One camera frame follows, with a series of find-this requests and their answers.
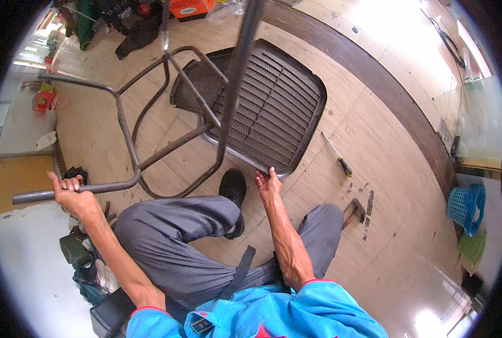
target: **blue basket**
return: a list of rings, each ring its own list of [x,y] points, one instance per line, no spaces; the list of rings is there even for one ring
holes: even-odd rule
[[[448,197],[446,215],[462,225],[469,236],[474,236],[484,218],[485,204],[486,189],[482,184],[475,183],[469,188],[453,188]],[[473,222],[477,207],[480,210],[480,216]]]

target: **dark floor strip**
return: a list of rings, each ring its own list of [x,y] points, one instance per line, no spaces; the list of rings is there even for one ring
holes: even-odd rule
[[[373,91],[416,142],[448,199],[456,183],[450,156],[420,107],[386,68],[345,35],[287,4],[267,0],[262,20],[333,58]]]

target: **leg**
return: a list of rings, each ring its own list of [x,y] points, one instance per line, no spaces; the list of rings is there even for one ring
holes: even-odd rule
[[[167,297],[196,306],[218,297],[235,268],[207,258],[187,243],[222,236],[239,215],[239,208],[222,196],[156,199],[124,210],[114,233]]]
[[[313,273],[321,279],[336,255],[341,239],[343,211],[334,204],[320,204],[303,218],[298,233],[311,261]]]

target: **hammer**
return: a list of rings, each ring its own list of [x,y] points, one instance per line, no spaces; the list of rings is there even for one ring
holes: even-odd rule
[[[347,209],[345,209],[344,211],[344,214],[349,215],[349,218],[343,222],[343,227],[341,228],[342,230],[355,219],[358,219],[360,223],[363,223],[363,221],[366,219],[366,210],[363,208],[358,199],[353,199],[349,203]]]

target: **hand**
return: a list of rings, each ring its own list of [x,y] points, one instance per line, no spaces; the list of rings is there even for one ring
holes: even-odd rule
[[[61,181],[58,180],[57,175],[53,172],[48,173],[48,176],[52,180],[54,195],[59,205],[67,208],[83,222],[85,222],[85,219],[105,218],[105,214],[92,192],[76,192],[84,183],[82,175]]]
[[[281,187],[283,184],[277,178],[274,167],[270,168],[270,177],[256,170],[255,183],[259,187],[259,194],[262,202],[266,204],[274,197],[281,197]]]

